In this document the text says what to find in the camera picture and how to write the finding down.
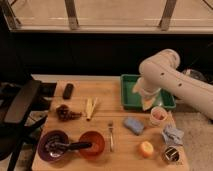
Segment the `wooden table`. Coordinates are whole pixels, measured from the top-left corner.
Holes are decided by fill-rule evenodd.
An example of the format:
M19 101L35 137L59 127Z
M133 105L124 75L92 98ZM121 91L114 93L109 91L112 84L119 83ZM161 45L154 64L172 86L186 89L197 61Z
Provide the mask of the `wooden table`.
M78 153L69 152L64 160L56 163L42 161L36 153L32 169L34 171L67 170L67 171L189 171L189 165L183 147L177 147L180 152L180 160L176 164L168 165L162 160L162 152L165 148L161 132L165 124L175 125L172 114L163 125L153 127L149 123L149 115L141 112L125 111L121 105L119 81L72 81L74 91L70 100L63 100L62 93L67 82L58 82L55 96L43 133L60 129L65 131L69 138L78 141L86 131L100 132L106 142L103 154L94 162L87 161ZM87 98L97 97L99 103L95 108L91 121L86 121L86 115L78 120L61 122L58 120L55 108L60 104L66 104L72 111L84 112ZM145 130L139 136L134 135L123 126L126 116L136 117L145 125ZM114 122L115 151L110 152L108 122ZM155 149L151 158L145 159L138 152L140 142L148 140Z

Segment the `green plastic bin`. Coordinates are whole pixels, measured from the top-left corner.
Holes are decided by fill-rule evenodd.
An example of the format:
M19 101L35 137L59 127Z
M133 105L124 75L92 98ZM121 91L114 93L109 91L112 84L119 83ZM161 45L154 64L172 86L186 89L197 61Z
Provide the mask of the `green plastic bin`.
M121 103L126 110L142 110L141 96L138 93L132 93L133 86L139 77L139 75L121 75ZM163 89L160 91L152 107L159 105L165 109L176 107L174 97Z

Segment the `purple bowl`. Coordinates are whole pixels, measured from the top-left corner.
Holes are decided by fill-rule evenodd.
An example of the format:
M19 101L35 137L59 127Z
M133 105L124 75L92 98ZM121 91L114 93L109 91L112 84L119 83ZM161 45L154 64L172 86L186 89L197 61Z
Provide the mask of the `purple bowl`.
M57 140L59 140L59 142L61 143L69 144L69 138L67 134L63 131L53 130L43 135L39 141L37 150L38 150L39 157L46 162L58 161L63 157L63 155L66 152L66 151L60 151L59 154L57 153L54 154L47 150L47 144L53 138L57 138Z

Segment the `blue sponge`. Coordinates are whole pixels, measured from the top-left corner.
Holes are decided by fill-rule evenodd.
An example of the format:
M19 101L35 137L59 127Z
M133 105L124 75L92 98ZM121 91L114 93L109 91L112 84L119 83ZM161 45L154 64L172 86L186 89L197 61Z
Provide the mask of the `blue sponge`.
M126 117L123 124L136 135L140 135L144 129L144 125L133 117Z

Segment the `wooden stick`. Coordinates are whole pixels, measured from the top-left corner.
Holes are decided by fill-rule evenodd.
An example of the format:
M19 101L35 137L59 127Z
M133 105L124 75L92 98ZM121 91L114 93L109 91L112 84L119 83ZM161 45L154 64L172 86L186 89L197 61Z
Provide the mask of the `wooden stick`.
M95 109L95 106L97 104L98 98L96 97L95 100L92 98L87 99L87 105L86 105L86 114L87 114L87 120L90 121L93 115L93 111Z

